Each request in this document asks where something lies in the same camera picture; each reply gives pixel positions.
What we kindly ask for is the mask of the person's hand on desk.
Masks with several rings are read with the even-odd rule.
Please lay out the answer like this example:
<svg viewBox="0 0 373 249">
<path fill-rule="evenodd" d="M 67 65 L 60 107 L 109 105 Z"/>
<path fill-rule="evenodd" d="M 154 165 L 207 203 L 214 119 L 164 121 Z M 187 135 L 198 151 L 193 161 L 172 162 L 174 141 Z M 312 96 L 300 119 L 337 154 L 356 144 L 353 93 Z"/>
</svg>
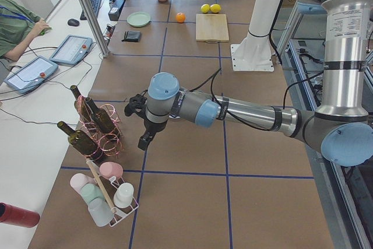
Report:
<svg viewBox="0 0 373 249">
<path fill-rule="evenodd" d="M 41 33 L 43 33 L 44 30 L 48 30 L 49 28 L 50 26 L 45 20 L 39 20 L 37 23 L 35 23 L 31 33 L 34 36 L 39 36 Z"/>
</svg>

